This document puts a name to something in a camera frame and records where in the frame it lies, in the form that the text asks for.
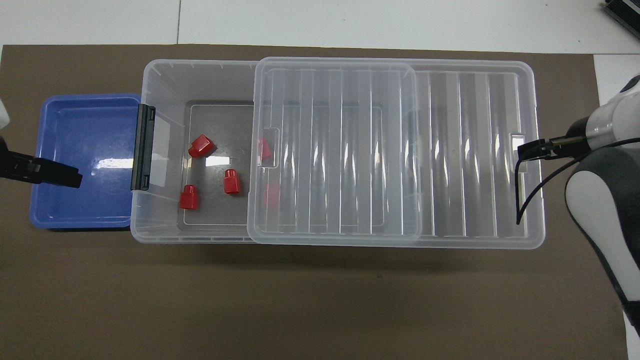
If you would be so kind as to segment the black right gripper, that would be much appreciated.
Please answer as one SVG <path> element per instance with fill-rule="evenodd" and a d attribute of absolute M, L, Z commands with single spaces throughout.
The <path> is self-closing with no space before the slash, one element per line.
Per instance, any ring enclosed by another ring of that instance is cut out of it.
<path fill-rule="evenodd" d="M 537 139 L 519 145 L 519 162 L 548 160 L 549 158 L 578 158 L 592 149 L 586 139 L 586 126 L 589 117 L 583 117 L 570 125 L 564 136 L 549 139 Z"/>

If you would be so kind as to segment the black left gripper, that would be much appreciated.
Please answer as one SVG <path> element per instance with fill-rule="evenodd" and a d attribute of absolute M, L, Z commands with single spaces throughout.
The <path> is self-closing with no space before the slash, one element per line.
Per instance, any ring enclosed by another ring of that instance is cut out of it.
<path fill-rule="evenodd" d="M 24 183 L 48 183 L 78 189 L 83 175 L 78 168 L 55 161 L 35 162 L 35 157 L 9 150 L 0 138 L 0 177 Z"/>

